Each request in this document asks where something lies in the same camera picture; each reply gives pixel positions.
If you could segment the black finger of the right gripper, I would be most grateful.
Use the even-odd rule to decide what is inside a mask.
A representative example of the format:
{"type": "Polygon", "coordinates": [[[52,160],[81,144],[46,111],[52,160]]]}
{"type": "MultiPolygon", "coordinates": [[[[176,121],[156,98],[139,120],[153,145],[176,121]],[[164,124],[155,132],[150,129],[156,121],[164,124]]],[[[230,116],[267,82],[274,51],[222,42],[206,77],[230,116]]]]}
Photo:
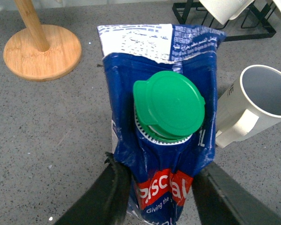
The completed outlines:
{"type": "Polygon", "coordinates": [[[198,173],[192,192],[202,225],[281,225],[281,217],[212,162],[198,173]]]}
{"type": "Polygon", "coordinates": [[[106,153],[107,167],[90,189],[67,210],[56,225],[122,225],[126,217],[132,174],[106,153]]]}

